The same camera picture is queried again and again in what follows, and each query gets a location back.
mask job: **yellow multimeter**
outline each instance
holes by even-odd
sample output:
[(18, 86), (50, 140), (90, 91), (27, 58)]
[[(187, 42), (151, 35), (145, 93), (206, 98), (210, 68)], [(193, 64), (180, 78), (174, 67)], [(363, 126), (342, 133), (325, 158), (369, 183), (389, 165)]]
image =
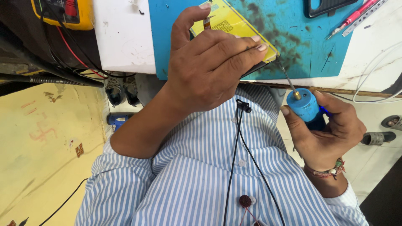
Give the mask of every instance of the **yellow multimeter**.
[(31, 0), (35, 15), (40, 19), (42, 11), (43, 21), (60, 26), (59, 22), (50, 13), (50, 9), (64, 26), (73, 30), (92, 30), (94, 13), (92, 0)]

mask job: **blue and white striped shirt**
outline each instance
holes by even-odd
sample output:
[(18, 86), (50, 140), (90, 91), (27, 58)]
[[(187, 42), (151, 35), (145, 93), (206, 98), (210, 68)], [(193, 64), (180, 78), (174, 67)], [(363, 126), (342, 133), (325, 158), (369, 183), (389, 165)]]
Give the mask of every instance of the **blue and white striped shirt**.
[[(289, 225), (368, 225), (350, 186), (341, 196), (323, 198), (286, 153), (276, 128), (278, 107), (264, 86), (243, 86), (208, 112), (193, 113), (165, 139), (151, 159), (114, 152), (107, 141), (92, 166), (76, 225), (222, 225), (236, 140), (236, 99), (250, 103), (241, 130)], [(257, 168), (238, 142), (227, 225), (240, 225), (242, 195), (260, 225), (282, 225)], [(254, 225), (246, 214), (243, 225)]]

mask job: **person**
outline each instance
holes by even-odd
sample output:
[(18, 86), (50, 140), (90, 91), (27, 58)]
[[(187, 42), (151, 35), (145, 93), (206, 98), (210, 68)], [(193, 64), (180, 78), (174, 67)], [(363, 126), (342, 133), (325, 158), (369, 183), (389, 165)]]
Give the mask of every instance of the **person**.
[(314, 91), (331, 113), (327, 131), (310, 131), (280, 107), (302, 169), (276, 128), (272, 92), (239, 85), (267, 45), (215, 30), (189, 40), (210, 10), (189, 7), (174, 22), (168, 81), (106, 142), (76, 225), (368, 225), (342, 173), (313, 173), (336, 167), (362, 139), (366, 128), (353, 106)]

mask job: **wrist thread bracelet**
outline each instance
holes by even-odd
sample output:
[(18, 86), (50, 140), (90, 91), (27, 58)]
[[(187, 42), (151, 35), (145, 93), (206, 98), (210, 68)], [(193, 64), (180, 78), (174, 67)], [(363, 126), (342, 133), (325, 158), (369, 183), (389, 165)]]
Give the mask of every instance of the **wrist thread bracelet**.
[(338, 158), (336, 160), (336, 164), (334, 166), (334, 168), (331, 168), (327, 171), (315, 171), (312, 168), (310, 168), (306, 162), (304, 162), (304, 168), (307, 169), (313, 176), (315, 177), (319, 177), (319, 178), (329, 178), (329, 177), (334, 177), (334, 180), (336, 180), (336, 175), (340, 174), (342, 171), (345, 171), (345, 168), (343, 167), (343, 165), (345, 164), (345, 161), (342, 159), (342, 157)]

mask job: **white table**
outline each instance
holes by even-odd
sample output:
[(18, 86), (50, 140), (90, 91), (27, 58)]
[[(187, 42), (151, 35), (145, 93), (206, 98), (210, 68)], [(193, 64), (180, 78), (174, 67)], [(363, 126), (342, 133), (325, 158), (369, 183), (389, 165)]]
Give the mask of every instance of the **white table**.
[[(104, 70), (156, 74), (148, 0), (95, 0), (95, 33)], [(353, 32), (339, 76), (293, 79), (296, 86), (356, 90), (368, 63), (382, 50), (402, 41), (402, 0), (389, 0)], [(362, 91), (381, 92), (402, 72), (402, 47), (390, 54), (364, 83)], [(287, 80), (250, 80), (288, 84)]]

